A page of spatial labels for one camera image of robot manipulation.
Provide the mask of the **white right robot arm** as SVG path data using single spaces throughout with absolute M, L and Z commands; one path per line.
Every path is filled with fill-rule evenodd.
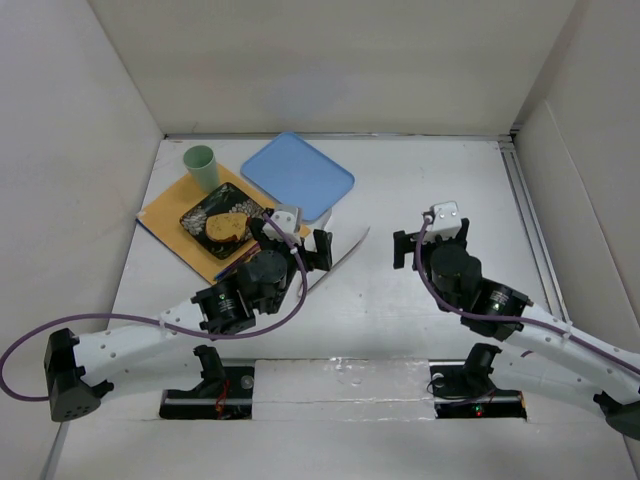
M 438 308 L 473 333 L 521 349 L 507 357 L 495 345 L 475 345 L 463 367 L 472 395 L 492 389 L 534 391 L 602 417 L 618 433 L 639 437 L 639 356 L 598 339 L 538 306 L 527 295 L 485 278 L 467 251 L 469 221 L 439 226 L 428 212 L 415 233 L 393 235 L 393 266 L 407 255 Z

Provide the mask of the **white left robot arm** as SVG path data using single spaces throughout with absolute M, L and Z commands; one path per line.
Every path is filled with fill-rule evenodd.
M 44 357 L 50 417 L 68 422 L 97 410 L 104 400 L 136 390 L 164 390 L 168 372 L 154 358 L 189 339 L 199 340 L 186 363 L 199 382 L 184 390 L 189 399 L 213 399 L 219 411 L 232 382 L 214 346 L 216 340 L 259 335 L 256 318 L 279 312 L 295 277 L 330 271 L 333 235 L 314 230 L 315 248 L 288 225 L 282 211 L 251 221 L 260 250 L 234 273 L 156 318 L 101 332 L 76 335 L 63 328 L 49 336 Z

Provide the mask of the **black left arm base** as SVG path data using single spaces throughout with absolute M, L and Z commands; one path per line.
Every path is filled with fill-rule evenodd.
M 255 364 L 225 365 L 213 346 L 193 350 L 201 380 L 191 389 L 163 392 L 159 417 L 164 420 L 249 420 L 252 418 Z

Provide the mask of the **toasted bread slice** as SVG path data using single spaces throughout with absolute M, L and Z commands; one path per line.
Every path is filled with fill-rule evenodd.
M 248 222 L 249 216 L 242 212 L 217 214 L 207 219 L 205 234 L 210 240 L 218 243 L 240 241 Z

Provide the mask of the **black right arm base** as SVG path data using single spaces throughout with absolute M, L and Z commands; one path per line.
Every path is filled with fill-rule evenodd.
M 438 420 L 527 419 L 522 393 L 499 389 L 489 378 L 501 352 L 497 346 L 478 343 L 465 360 L 429 362 L 426 390 L 434 399 Z

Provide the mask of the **metal tongs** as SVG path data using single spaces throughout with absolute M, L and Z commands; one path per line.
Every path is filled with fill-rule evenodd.
M 370 231 L 370 225 L 364 220 L 351 220 L 348 215 L 339 214 L 332 208 L 310 224 L 310 227 L 317 227 L 333 234 L 331 245 L 333 265 L 329 272 L 314 270 L 307 274 L 308 294 L 318 290 L 318 285 L 335 273 L 354 254 Z

